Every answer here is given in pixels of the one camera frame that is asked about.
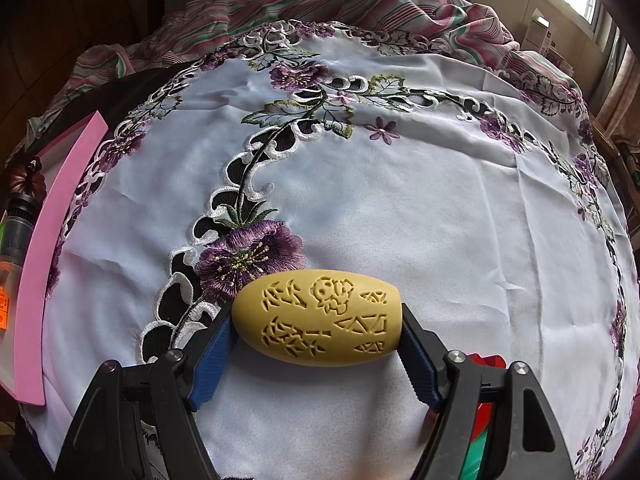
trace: pink foam strip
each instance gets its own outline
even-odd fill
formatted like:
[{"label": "pink foam strip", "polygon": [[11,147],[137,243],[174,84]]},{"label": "pink foam strip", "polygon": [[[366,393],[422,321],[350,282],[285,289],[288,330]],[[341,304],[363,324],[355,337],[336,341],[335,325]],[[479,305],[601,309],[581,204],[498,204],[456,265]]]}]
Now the pink foam strip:
[{"label": "pink foam strip", "polygon": [[107,124],[99,112],[85,117],[64,134],[84,128],[65,159],[42,205],[24,260],[15,305],[14,380],[19,402],[43,406],[42,319],[49,267],[76,187],[95,153]]}]

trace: carved pattern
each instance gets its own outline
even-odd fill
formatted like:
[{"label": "carved pattern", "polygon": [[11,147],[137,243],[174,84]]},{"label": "carved pattern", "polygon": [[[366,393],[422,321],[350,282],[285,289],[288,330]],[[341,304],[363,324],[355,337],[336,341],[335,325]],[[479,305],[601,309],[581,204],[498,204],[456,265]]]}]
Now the carved pattern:
[{"label": "carved pattern", "polygon": [[346,317],[335,321],[334,325],[354,334],[385,334],[386,314]]},{"label": "carved pattern", "polygon": [[384,341],[367,341],[354,348],[356,352],[366,352],[369,354],[379,354],[385,347]]},{"label": "carved pattern", "polygon": [[268,312],[269,308],[295,305],[302,308],[306,308],[306,302],[299,294],[301,289],[293,280],[289,280],[283,287],[280,282],[271,283],[265,290],[262,291],[262,306]]},{"label": "carved pattern", "polygon": [[302,330],[289,323],[278,321],[278,316],[262,329],[262,342],[265,346],[272,344],[283,344],[285,351],[299,357],[304,352],[309,352],[312,357],[316,357],[318,352],[326,350],[318,344],[321,337],[331,337],[330,330]]},{"label": "carved pattern", "polygon": [[375,292],[363,292],[360,297],[364,300],[370,301],[371,303],[386,303],[386,292],[382,292],[381,290],[377,290]]},{"label": "carved pattern", "polygon": [[315,280],[309,291],[318,300],[318,308],[324,308],[326,314],[335,310],[338,316],[347,311],[347,302],[353,291],[353,283],[349,280],[334,280],[321,276]]}]

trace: purple embroidered flower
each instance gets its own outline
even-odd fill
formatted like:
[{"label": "purple embroidered flower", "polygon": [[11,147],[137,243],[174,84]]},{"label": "purple embroidered flower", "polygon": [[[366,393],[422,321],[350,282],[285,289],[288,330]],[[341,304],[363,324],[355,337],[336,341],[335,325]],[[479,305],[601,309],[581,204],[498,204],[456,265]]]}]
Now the purple embroidered flower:
[{"label": "purple embroidered flower", "polygon": [[364,125],[367,130],[373,132],[369,136],[369,139],[378,140],[380,137],[382,137],[382,140],[384,140],[389,146],[391,146],[392,138],[400,138],[400,136],[393,131],[396,129],[396,126],[398,126],[398,123],[396,123],[395,121],[389,121],[387,124],[385,124],[385,121],[383,121],[382,117],[380,116],[376,117],[375,126],[373,124]]},{"label": "purple embroidered flower", "polygon": [[502,128],[502,124],[497,117],[489,114],[485,114],[480,118],[480,129],[484,134],[495,140],[501,140],[507,146],[509,146],[514,152],[521,153],[522,150],[516,142],[516,139],[510,134],[506,133]]},{"label": "purple embroidered flower", "polygon": [[591,131],[591,122],[588,119],[580,122],[580,126],[578,126],[578,136],[587,144],[593,143]]},{"label": "purple embroidered flower", "polygon": [[585,179],[585,181],[587,181],[588,184],[591,184],[592,186],[598,185],[598,179],[591,169],[589,157],[586,155],[586,153],[580,153],[579,155],[576,155],[576,157],[574,158],[574,166],[575,171],[580,173],[580,175]]},{"label": "purple embroidered flower", "polygon": [[272,68],[271,84],[280,90],[300,90],[327,80],[329,69],[325,65],[306,63],[300,67],[284,64]]},{"label": "purple embroidered flower", "polygon": [[47,278],[47,288],[45,292],[45,298],[47,299],[51,297],[53,288],[58,284],[58,280],[60,279],[60,269],[58,268],[58,264],[60,263],[62,244],[63,241],[61,239],[58,239],[56,248],[53,251],[53,257],[51,258],[51,267],[49,267],[49,277]]},{"label": "purple embroidered flower", "polygon": [[530,104],[533,102],[533,99],[531,97],[529,97],[529,94],[527,94],[524,90],[518,90],[518,94],[520,94],[520,100],[526,104]]},{"label": "purple embroidered flower", "polygon": [[135,130],[113,139],[113,142],[107,146],[100,158],[98,163],[100,170],[105,173],[111,171],[123,156],[131,155],[140,147],[145,135],[145,130]]},{"label": "purple embroidered flower", "polygon": [[222,65],[227,59],[239,56],[240,54],[237,50],[233,50],[224,46],[222,48],[219,48],[217,51],[209,54],[201,69],[203,72],[206,72],[207,70],[213,70],[214,68],[218,68],[220,65]]},{"label": "purple embroidered flower", "polygon": [[338,90],[335,94],[329,94],[327,96],[327,100],[332,105],[344,105],[344,106],[349,106],[349,103],[358,102],[358,98],[354,94],[350,92],[345,92],[343,90]]},{"label": "purple embroidered flower", "polygon": [[298,23],[296,32],[300,38],[311,38],[312,36],[320,36],[320,38],[328,38],[334,35],[335,29],[328,23]]},{"label": "purple embroidered flower", "polygon": [[263,220],[233,229],[210,243],[196,264],[203,297],[221,304],[259,276],[302,269],[306,265],[303,247],[302,239],[281,221]]},{"label": "purple embroidered flower", "polygon": [[609,334],[611,336],[611,342],[616,350],[620,348],[620,342],[622,341],[623,332],[625,329],[625,306],[622,301],[618,300],[616,305],[616,317],[611,323],[611,329]]}]

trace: red object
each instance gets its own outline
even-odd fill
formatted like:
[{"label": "red object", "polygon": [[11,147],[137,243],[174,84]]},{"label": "red object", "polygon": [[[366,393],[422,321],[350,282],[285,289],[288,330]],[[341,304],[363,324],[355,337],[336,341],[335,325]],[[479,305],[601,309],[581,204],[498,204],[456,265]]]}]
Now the red object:
[{"label": "red object", "polygon": [[[506,368],[507,363],[499,355],[490,355],[489,357],[480,357],[478,354],[471,354],[468,356],[477,365],[493,366],[495,368]],[[489,425],[491,419],[491,403],[482,402],[478,404],[478,410],[476,411],[476,421],[474,423],[474,430],[471,434],[471,442],[480,436],[480,434]]]}]

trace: egg-shaped object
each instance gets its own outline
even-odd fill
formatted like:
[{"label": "egg-shaped object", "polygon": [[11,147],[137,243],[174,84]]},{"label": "egg-shaped object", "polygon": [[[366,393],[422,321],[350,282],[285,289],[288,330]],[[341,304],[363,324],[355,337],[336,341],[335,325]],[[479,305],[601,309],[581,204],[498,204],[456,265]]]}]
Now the egg-shaped object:
[{"label": "egg-shaped object", "polygon": [[393,285],[341,270],[262,276],[238,293],[231,316],[258,352],[306,366],[373,361],[398,348],[402,329]]}]

